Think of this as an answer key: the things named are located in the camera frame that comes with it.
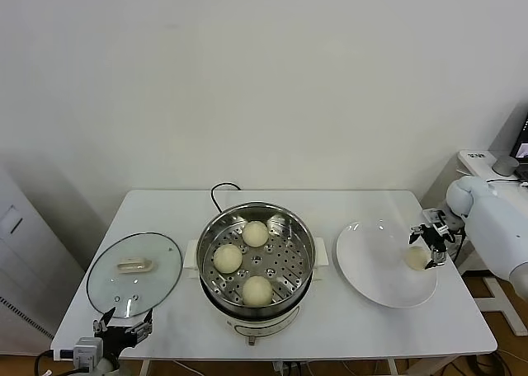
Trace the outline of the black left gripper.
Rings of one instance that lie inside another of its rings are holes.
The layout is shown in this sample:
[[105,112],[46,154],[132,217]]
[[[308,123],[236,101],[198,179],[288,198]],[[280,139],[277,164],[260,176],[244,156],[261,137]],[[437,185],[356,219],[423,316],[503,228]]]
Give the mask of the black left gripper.
[[115,310],[111,308],[92,323],[94,336],[102,339],[103,357],[106,359],[118,359],[123,350],[134,348],[138,341],[145,340],[153,331],[152,308],[142,322],[132,327],[109,327]]

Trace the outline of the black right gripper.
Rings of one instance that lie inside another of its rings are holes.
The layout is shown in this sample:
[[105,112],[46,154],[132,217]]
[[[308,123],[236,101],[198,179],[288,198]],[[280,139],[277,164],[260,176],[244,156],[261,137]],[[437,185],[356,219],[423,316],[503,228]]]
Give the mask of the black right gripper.
[[446,263],[445,239],[433,227],[421,224],[411,227],[408,244],[412,245],[419,237],[431,250],[431,259],[427,262],[425,270],[443,266]]

